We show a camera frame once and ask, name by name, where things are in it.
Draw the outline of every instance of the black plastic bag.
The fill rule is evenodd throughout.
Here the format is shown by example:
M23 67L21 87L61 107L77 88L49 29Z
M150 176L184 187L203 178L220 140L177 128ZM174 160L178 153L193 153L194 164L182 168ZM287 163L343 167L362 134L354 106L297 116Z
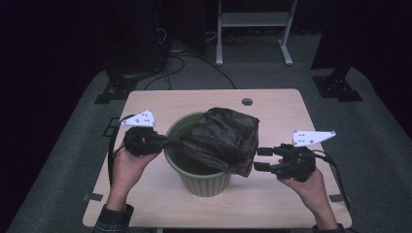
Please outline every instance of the black plastic bag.
M256 117L230 109L213 108L181 137L183 153L201 163L248 177L258 149Z

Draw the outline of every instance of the person's left hand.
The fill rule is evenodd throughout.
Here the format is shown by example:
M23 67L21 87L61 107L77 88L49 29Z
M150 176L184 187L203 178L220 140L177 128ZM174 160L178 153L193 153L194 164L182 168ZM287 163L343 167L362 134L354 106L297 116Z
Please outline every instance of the person's left hand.
M120 146L113 164L113 180L106 208L122 211L131 188L139 182L146 166L157 157L158 153L135 156Z

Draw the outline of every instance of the table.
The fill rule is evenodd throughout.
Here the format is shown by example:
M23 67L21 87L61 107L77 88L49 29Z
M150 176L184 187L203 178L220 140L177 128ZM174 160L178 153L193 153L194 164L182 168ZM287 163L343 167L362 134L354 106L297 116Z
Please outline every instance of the table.
M292 0L291 8L288 12L263 12L263 13L223 13L222 0L219 0L218 7L218 42L216 44L216 64L223 65L222 29L224 27L257 27L257 26L284 26L285 33L282 39L278 40L279 47L287 66L292 66L292 58L286 47L286 42L291 32L294 10L297 0Z
M251 106L242 104L248 98ZM216 89L154 90L129 94L121 117L152 110L159 134L178 118L214 107L229 108L257 117L259 146L278 147L291 143L295 129L315 130L300 93L295 89ZM116 142L120 145L128 127L121 127ZM331 140L339 140L339 132ZM321 150L317 144L310 147ZM278 156L256 156L255 161L277 163ZM324 173L328 195L339 194L328 164L317 161ZM93 226L109 194L107 161L93 190L103 195L101 201L90 200L84 225ZM155 228L308 228L315 224L310 211L297 194L276 181L270 173L252 171L250 177L233 175L226 190L214 197L189 193L179 175L161 153L130 191L128 204L135 207L130 226ZM343 202L330 202L338 222L349 227L351 217Z

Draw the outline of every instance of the white bracket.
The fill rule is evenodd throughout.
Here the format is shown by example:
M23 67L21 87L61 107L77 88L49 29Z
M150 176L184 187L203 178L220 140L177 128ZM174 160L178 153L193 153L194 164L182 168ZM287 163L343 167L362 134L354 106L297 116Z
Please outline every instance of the white bracket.
M315 145L336 136L335 131L298 131L293 133L293 146L296 148Z
M139 126L139 127L155 127L155 118L152 110L146 110L131 118L125 119L121 122L121 125Z

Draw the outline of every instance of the plaid sleeve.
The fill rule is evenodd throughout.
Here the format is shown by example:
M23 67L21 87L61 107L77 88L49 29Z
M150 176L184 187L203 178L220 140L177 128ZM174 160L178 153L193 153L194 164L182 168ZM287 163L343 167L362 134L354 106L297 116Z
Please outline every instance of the plaid sleeve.
M106 209L106 205L103 206L99 219L93 228L93 233L125 233L128 230L131 215L134 208L130 205L126 205L124 212L111 211Z
M345 229L342 224L338 223L339 227L335 230L319 230L317 225L312 227L313 233L345 233Z

